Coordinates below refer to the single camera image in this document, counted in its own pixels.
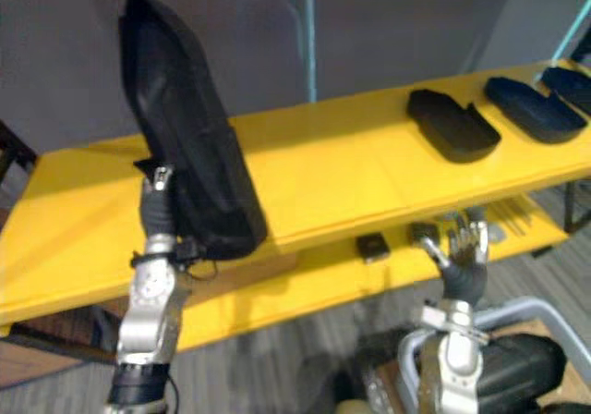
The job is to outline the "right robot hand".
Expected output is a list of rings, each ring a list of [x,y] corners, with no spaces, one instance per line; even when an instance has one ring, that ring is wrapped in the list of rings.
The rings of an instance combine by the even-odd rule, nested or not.
[[[408,227],[411,244],[434,262],[443,283],[443,297],[475,306],[488,281],[489,231],[486,208],[472,206],[446,215],[453,227],[446,230],[448,248],[440,243],[440,228],[431,222]]]

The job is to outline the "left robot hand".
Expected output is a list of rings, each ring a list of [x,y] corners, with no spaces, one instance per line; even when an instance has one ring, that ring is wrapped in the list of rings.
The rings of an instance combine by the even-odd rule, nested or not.
[[[159,164],[154,158],[138,160],[134,166],[143,175],[139,219],[146,238],[158,235],[176,237],[174,168],[168,164]]]

